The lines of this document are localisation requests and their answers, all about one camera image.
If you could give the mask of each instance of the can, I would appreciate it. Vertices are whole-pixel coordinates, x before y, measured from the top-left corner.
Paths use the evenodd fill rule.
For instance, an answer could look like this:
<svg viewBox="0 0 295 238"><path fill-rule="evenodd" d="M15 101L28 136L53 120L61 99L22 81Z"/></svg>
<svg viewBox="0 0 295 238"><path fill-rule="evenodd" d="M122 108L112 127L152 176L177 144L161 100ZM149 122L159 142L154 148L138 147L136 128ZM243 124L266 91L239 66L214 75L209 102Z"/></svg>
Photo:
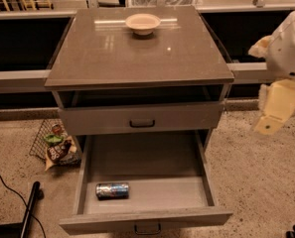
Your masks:
<svg viewBox="0 0 295 238"><path fill-rule="evenodd" d="M98 199L126 198L129 195L129 185L127 182L121 183L99 183L96 186L96 196Z"/></svg>
<svg viewBox="0 0 295 238"><path fill-rule="evenodd" d="M55 135L61 135L63 132L63 129L60 124L54 124L51 130Z"/></svg>

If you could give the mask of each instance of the power cord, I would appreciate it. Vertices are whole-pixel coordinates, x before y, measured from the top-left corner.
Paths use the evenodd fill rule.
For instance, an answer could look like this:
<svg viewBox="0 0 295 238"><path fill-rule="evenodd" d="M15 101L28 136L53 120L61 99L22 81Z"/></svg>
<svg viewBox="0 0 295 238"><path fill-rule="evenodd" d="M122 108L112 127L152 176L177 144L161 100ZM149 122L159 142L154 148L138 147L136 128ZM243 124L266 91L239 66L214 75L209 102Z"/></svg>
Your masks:
<svg viewBox="0 0 295 238"><path fill-rule="evenodd" d="M41 227L41 230L42 230L42 232L43 232L44 238L46 238L45 229L44 229L44 227L43 227L41 221L40 221L37 217L35 217L35 216L32 214L32 212L29 210L29 208L28 208L28 204L27 204L27 202L25 201L24 197L23 197L19 192L17 192L15 189L9 187L9 186L5 183L5 181L2 179L1 175L0 175L0 180L1 180L1 182L3 183L3 185L4 185L7 189L9 189L10 191L14 192L15 194L17 194L17 195L21 198L21 200L24 202L24 204L25 204L25 206L26 206L26 209L29 211L29 213L31 214L31 216L32 216L32 217L33 217L33 218L39 223L39 225L40 225L40 227Z"/></svg>

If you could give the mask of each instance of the small bowl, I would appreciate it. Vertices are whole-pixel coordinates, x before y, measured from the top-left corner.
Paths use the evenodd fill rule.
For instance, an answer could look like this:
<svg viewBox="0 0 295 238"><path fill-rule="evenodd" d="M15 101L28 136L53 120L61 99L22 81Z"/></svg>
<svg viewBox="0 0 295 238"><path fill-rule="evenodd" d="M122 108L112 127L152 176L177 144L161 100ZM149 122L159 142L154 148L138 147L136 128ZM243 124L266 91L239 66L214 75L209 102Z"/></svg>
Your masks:
<svg viewBox="0 0 295 238"><path fill-rule="evenodd" d="M136 35L147 36L160 25L160 19L152 14L134 14L126 19L125 24Z"/></svg>

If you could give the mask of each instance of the drawer handle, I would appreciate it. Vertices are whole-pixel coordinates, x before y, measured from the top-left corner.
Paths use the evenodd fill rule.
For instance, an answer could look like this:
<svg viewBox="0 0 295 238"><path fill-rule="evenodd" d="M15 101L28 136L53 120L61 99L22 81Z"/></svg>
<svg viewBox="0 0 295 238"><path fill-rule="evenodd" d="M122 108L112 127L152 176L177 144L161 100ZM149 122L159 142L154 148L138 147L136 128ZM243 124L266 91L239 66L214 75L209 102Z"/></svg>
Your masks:
<svg viewBox="0 0 295 238"><path fill-rule="evenodd" d="M157 235L161 232L161 224L158 223L158 230L155 232L139 232L137 225L135 225L135 234L137 235Z"/></svg>
<svg viewBox="0 0 295 238"><path fill-rule="evenodd" d="M129 121L129 126L131 128L151 128L154 127L156 124L155 120L148 121L148 122L141 122L141 121Z"/></svg>

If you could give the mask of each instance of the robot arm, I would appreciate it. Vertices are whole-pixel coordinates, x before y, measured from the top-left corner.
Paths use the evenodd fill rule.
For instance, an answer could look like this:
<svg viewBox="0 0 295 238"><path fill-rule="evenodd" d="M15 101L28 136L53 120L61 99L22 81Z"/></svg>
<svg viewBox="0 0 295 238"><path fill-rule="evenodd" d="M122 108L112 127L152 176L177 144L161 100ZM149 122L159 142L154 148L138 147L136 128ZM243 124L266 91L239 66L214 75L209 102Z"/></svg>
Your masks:
<svg viewBox="0 0 295 238"><path fill-rule="evenodd" d="M261 116L253 128L263 135L271 135L295 112L295 11L271 36L258 41L249 53L264 57L267 69L278 78L270 86L261 86Z"/></svg>

